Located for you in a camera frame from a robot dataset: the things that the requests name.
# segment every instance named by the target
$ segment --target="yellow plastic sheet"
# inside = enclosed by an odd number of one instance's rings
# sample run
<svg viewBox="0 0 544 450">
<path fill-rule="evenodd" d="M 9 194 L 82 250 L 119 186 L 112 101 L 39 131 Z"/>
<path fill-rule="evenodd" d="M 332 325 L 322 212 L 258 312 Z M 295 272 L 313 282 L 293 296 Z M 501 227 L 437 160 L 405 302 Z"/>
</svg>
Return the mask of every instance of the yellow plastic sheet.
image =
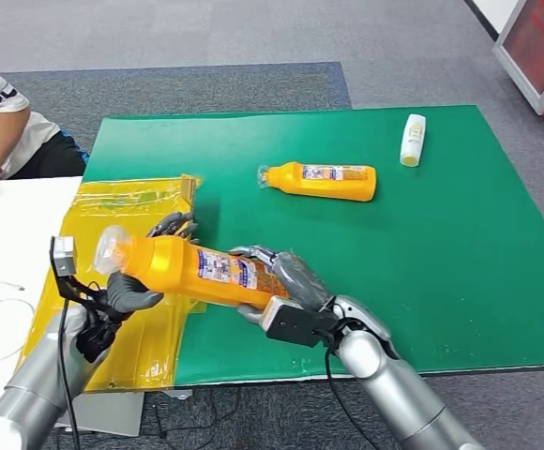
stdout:
<svg viewBox="0 0 544 450">
<path fill-rule="evenodd" d="M 63 221 L 60 235 L 74 237 L 76 277 L 84 284 L 106 278 L 92 270 L 97 241 L 109 225 L 121 225 L 132 234 L 144 235 L 172 211 L 191 210 L 195 178 L 83 183 Z M 196 301 L 167 295 L 156 307 L 138 311 L 116 334 L 110 355 L 85 391 L 154 389 L 172 385 L 183 326 Z M 27 357 L 52 317 L 62 308 L 53 274 L 45 283 L 36 313 L 22 350 Z"/>
</svg>

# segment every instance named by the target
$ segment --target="green board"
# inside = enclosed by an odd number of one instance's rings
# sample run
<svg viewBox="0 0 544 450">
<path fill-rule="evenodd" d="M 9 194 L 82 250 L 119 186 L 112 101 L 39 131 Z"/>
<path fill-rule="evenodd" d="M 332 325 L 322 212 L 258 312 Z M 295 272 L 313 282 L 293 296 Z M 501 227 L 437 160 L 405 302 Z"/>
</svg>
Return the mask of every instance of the green board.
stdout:
<svg viewBox="0 0 544 450">
<path fill-rule="evenodd" d="M 427 119 L 415 169 L 399 163 L 409 113 Z M 368 164 L 378 185 L 372 202 L 258 187 L 260 164 L 292 160 Z M 476 107 L 106 119 L 85 180 L 181 173 L 203 180 L 202 245 L 292 250 L 419 371 L 544 365 L 544 220 Z M 187 319 L 175 383 L 322 375 L 323 354 L 209 306 Z"/>
</svg>

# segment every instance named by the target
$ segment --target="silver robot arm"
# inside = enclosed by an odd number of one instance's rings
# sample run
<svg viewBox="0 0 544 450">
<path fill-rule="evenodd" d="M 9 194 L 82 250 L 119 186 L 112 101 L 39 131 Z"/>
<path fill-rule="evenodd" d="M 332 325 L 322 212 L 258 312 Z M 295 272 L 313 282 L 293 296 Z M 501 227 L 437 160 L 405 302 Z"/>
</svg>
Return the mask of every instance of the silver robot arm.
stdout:
<svg viewBox="0 0 544 450">
<path fill-rule="evenodd" d="M 309 347 L 324 341 L 359 382 L 403 449 L 483 450 L 401 359 L 388 328 L 358 301 L 329 294 L 309 267 L 290 253 L 260 246 L 230 252 L 267 265 L 289 296 L 289 301 L 273 297 L 264 311 L 241 305 L 240 313 L 258 323 L 269 338 Z"/>
<path fill-rule="evenodd" d="M 171 218 L 187 219 L 170 216 L 166 223 L 176 223 Z M 107 290 L 92 290 L 74 277 L 75 256 L 72 237 L 52 239 L 51 266 L 59 294 L 82 305 L 69 308 L 62 330 L 61 356 L 70 401 L 82 392 L 107 356 L 124 321 L 135 311 L 153 307 L 163 297 L 120 272 L 110 275 Z M 53 316 L 0 397 L 0 449 L 40 449 L 67 410 L 62 365 L 59 364 L 61 316 L 61 312 Z"/>
<path fill-rule="evenodd" d="M 40 341 L 5 386 L 0 397 L 0 449 L 39 449 L 64 414 L 66 400 L 58 369 L 61 313 L 51 320 Z M 63 357 L 70 396 L 79 395 L 105 358 L 89 363 L 76 348 L 85 329 L 86 310 L 70 308 L 64 328 Z"/>
<path fill-rule="evenodd" d="M 483 450 L 412 366 L 394 351 L 382 322 L 356 300 L 337 296 L 337 317 L 363 326 L 341 332 L 336 355 L 378 410 L 403 450 Z"/>
</svg>

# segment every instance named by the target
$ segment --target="metal bracket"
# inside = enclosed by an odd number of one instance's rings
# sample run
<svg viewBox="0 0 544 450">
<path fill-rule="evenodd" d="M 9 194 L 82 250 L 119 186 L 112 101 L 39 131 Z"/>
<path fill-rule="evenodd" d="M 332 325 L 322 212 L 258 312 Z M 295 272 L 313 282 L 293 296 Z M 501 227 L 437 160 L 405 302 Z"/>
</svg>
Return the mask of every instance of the metal bracket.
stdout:
<svg viewBox="0 0 544 450">
<path fill-rule="evenodd" d="M 193 396 L 193 389 L 166 389 L 162 392 L 170 398 L 178 398 L 178 400 L 186 400 Z"/>
</svg>

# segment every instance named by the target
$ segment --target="plastic bottle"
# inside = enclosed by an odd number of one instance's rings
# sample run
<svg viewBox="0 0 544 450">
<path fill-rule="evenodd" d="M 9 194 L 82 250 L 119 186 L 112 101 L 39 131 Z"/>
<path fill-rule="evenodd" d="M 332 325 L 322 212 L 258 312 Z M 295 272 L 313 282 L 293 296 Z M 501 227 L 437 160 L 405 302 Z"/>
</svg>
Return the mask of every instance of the plastic bottle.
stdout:
<svg viewBox="0 0 544 450">
<path fill-rule="evenodd" d="M 425 131 L 425 117 L 418 114 L 409 114 L 405 124 L 402 139 L 402 151 L 400 154 L 401 164 L 407 167 L 416 167 L 420 163 Z"/>
<path fill-rule="evenodd" d="M 218 305 L 265 307 L 273 295 L 287 297 L 261 262 L 190 244 L 178 236 L 129 236 L 122 227 L 106 228 L 93 266 L 101 274 L 119 270 L 151 291 L 178 293 Z"/>
<path fill-rule="evenodd" d="M 261 188 L 278 188 L 288 194 L 367 202 L 374 196 L 376 171 L 369 166 L 332 166 L 288 162 L 278 167 L 260 166 Z"/>
</svg>

